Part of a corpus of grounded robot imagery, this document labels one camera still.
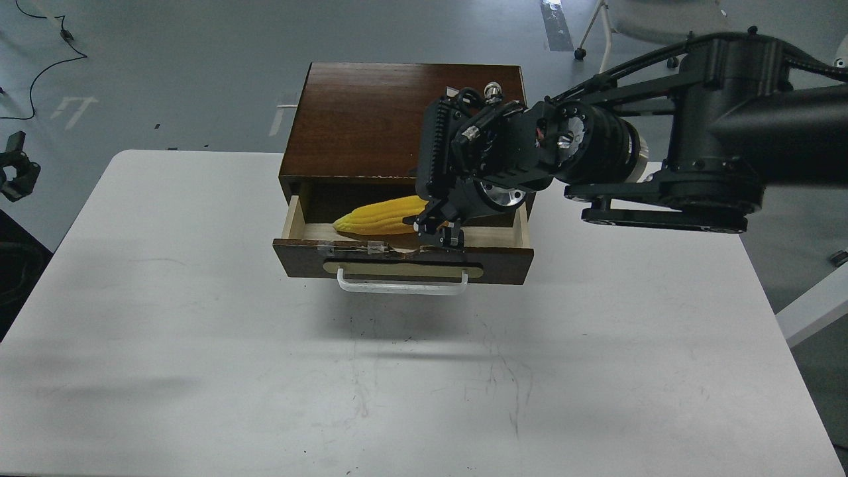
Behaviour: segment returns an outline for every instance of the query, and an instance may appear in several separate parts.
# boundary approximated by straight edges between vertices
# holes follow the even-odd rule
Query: white handle
[[[401,293],[406,295],[459,295],[468,287],[468,272],[462,271],[462,281],[457,284],[442,285],[435,283],[377,282],[344,278],[344,268],[336,270],[338,286],[345,291],[359,293]]]

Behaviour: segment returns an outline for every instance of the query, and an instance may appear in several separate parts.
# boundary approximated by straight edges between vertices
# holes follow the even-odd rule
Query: floor
[[[41,14],[31,0],[21,6]],[[39,79],[36,118],[0,120],[0,137],[23,129],[26,152],[42,165],[36,192],[6,211],[55,250],[109,160],[125,149],[282,152],[311,61],[489,63],[520,65],[528,99],[556,94],[595,73],[603,34],[589,37],[589,56],[549,42],[539,0],[451,2],[268,2],[222,0],[40,0],[90,58],[59,65]],[[563,2],[575,44],[593,0]],[[830,62],[848,32],[848,0],[724,0],[730,25],[781,37]],[[656,45],[616,36],[610,65]],[[71,58],[57,26],[0,3],[0,114],[28,115],[27,89],[44,66]],[[669,74],[664,66],[638,79]],[[793,76],[796,88],[830,84]],[[667,118],[635,121],[653,160],[667,147]],[[139,177],[138,198],[156,194],[151,170]],[[826,258],[848,246],[848,191],[775,188],[743,236],[758,276],[779,311],[833,271]],[[819,410],[843,443],[848,392],[843,317],[795,349]],[[842,455],[848,464],[848,456]]]

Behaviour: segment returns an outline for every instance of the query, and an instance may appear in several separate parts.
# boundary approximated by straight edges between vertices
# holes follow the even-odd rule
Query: wooden box
[[[339,234],[332,222],[360,205],[415,194],[424,109],[446,87],[482,91],[497,81],[524,101],[521,69],[502,65],[313,63],[280,167],[289,203],[274,250],[289,277],[521,284],[533,259],[527,206],[463,227],[463,252],[426,247],[414,234]]]

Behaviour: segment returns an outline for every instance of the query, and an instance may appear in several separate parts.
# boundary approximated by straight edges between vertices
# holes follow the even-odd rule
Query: corn cob
[[[363,205],[332,223],[339,232],[359,235],[394,235],[412,233],[412,226],[402,222],[404,217],[417,216],[427,201],[417,195]]]

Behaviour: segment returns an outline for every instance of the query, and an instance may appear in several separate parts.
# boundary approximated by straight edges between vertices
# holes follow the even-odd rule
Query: chair leg
[[[589,26],[586,27],[586,31],[583,32],[583,39],[580,40],[580,44],[574,50],[574,59],[583,59],[586,57],[586,50],[583,49],[583,45],[586,44],[586,38],[589,37],[589,32],[592,31],[592,25],[594,25],[595,19],[598,18],[598,13],[600,9],[606,5],[606,0],[598,0],[594,5],[594,12],[592,13],[592,19],[589,22]]]
[[[612,50],[612,26],[610,25],[609,7],[604,2],[600,11],[600,19],[604,22],[604,36],[606,37],[606,46],[604,47],[604,58],[600,61],[600,73],[606,70],[606,63],[610,59],[610,51]]]

